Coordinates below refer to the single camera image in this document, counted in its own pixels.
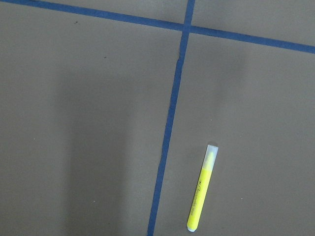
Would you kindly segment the yellow highlighter pen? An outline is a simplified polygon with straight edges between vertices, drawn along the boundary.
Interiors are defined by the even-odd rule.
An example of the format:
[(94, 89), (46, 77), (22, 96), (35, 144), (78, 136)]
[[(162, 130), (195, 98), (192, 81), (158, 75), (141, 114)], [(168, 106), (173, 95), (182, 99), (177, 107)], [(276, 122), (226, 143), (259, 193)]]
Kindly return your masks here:
[(207, 145), (187, 221), (190, 232), (195, 232), (198, 228), (218, 150), (217, 146)]

